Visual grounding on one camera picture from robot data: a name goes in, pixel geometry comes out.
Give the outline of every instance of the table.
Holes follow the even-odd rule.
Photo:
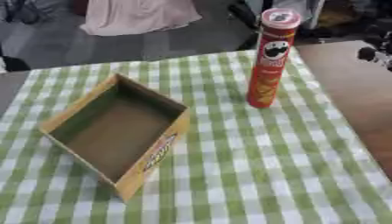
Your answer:
[[[373,157],[392,179],[392,73],[359,61],[362,41],[297,49]]]
[[[0,121],[0,222],[389,223],[392,187],[295,51],[271,108],[245,102],[254,52],[31,72]],[[120,71],[192,106],[124,205],[36,130]]]

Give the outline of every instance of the pringles logo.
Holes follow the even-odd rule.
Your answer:
[[[266,67],[282,67],[284,65],[284,55],[289,49],[287,41],[272,41],[263,46],[263,55],[260,64]]]
[[[174,142],[176,136],[177,134],[173,134],[171,136],[168,136],[165,140],[163,140],[162,143],[158,143],[157,152],[152,154],[148,159],[147,165],[143,169],[144,172],[150,169],[152,166],[158,164],[166,156],[166,153],[167,151],[169,151],[170,147],[172,146],[172,143]]]

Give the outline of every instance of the printed logo on box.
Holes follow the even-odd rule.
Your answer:
[[[172,147],[172,143],[176,136],[177,134],[168,136],[165,140],[162,140],[162,143],[157,144],[157,152],[153,153],[148,159],[147,165],[143,169],[144,172],[158,164],[166,156],[166,153]]]

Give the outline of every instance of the pringles mascot face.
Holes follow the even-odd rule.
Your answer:
[[[273,41],[264,46],[264,56],[269,60],[281,59],[289,49],[287,41]]]

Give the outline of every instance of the wooden table surface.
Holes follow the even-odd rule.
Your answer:
[[[392,180],[392,73],[356,59],[361,41],[298,46],[304,62]]]

